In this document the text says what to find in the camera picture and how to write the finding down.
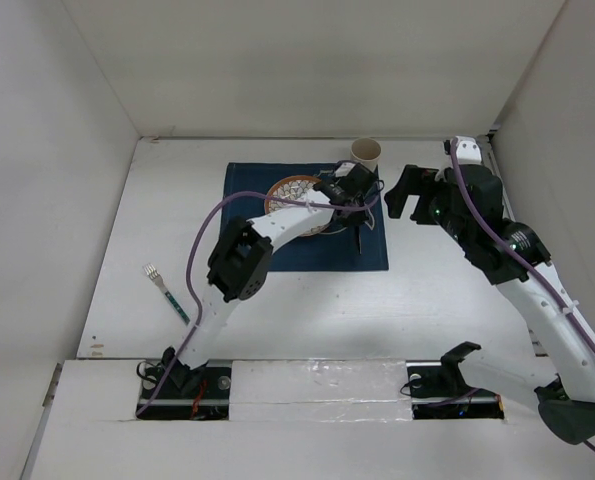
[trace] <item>white enclosure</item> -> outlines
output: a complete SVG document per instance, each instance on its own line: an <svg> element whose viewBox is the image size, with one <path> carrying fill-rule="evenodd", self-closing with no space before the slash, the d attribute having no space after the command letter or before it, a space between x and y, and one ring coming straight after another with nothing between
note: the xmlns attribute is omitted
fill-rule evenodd
<svg viewBox="0 0 595 480"><path fill-rule="evenodd" d="M486 133L563 0L65 0L142 135Z"/></svg>
<svg viewBox="0 0 595 480"><path fill-rule="evenodd" d="M0 479L83 328L137 133L59 0L0 0Z"/></svg>
<svg viewBox="0 0 595 480"><path fill-rule="evenodd" d="M226 444L237 454L220 452L214 478L595 478L593 454L517 405L505 422L409 421L395 391L401 358L436 357L455 336L511 358L532 350L520 317L455 245L405 219L386 222L389 272L276 274L260 298L292 301L290 315L263 317L253 301L238 310L215 347L246 359L232 422L132 421L134 360L116 359L157 355L180 327L139 269L156 263L188 307L185 256L228 162L333 161L350 137L408 138L381 140L390 187L406 163L436 166L438 140L495 122L514 213L595 328L595 0L0 0L0 479L183 475L186 459L165 471L146 461L153 439L160 458L205 452L197 478L211 478L206 459ZM208 232L204 268L216 226ZM316 306L286 294L293 281ZM311 357L340 361L344 387L359 393L296 388L311 379L308 362L254 361ZM362 422L334 423L340 405ZM437 445L443 463L429 453ZM277 460L260 470L267 451ZM362 470L362 455L382 469Z"/></svg>

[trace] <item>white cup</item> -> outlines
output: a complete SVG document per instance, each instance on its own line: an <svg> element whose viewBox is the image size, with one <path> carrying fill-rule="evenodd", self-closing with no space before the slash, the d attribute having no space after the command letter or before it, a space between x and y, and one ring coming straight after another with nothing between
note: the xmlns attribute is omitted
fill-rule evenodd
<svg viewBox="0 0 595 480"><path fill-rule="evenodd" d="M371 172L377 168L381 155L381 145L372 138L358 138L350 146L350 159L361 163Z"/></svg>

